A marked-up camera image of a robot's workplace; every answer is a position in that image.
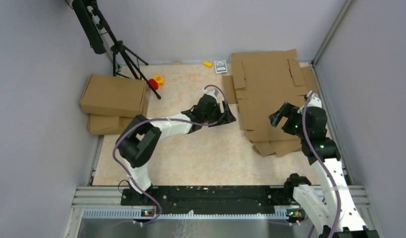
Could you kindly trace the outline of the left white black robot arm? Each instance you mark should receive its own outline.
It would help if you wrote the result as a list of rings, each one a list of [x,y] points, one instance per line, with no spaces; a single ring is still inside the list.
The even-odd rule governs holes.
[[[138,204],[145,205],[152,197],[148,162],[159,140],[194,133],[204,126],[214,127],[236,121],[227,101],[218,101],[218,93],[217,89],[205,91],[196,105],[175,116],[148,119],[138,115],[121,133],[115,150],[123,159],[123,168],[129,177],[130,187],[134,189],[132,197]]]

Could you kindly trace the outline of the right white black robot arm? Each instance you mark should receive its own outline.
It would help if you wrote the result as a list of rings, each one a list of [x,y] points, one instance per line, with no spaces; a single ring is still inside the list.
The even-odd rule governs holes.
[[[328,118],[321,99],[314,92],[305,95],[297,107],[285,102],[269,116],[273,127],[282,118],[287,121],[283,132],[300,139],[302,152],[317,174],[323,192],[319,198],[310,181],[296,173],[285,184],[283,197],[289,204],[299,204],[320,238],[377,238],[358,212],[343,173],[341,155],[336,143],[327,137]]]

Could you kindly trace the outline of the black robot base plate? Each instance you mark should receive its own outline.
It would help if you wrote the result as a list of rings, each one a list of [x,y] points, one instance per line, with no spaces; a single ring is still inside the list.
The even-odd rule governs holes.
[[[122,191],[122,206],[150,206],[162,214],[276,215],[302,218],[302,208],[281,186],[152,186],[145,195]]]

